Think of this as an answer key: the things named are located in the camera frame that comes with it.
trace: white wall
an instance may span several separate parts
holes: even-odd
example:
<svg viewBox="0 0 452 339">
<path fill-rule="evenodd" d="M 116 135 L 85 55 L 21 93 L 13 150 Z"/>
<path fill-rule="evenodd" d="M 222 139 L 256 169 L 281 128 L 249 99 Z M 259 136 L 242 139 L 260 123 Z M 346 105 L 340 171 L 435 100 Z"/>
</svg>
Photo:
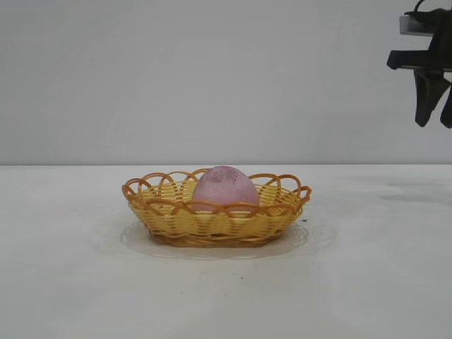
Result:
<svg viewBox="0 0 452 339">
<path fill-rule="evenodd" d="M 0 0 L 0 163 L 452 163 L 415 2 Z"/>
</svg>

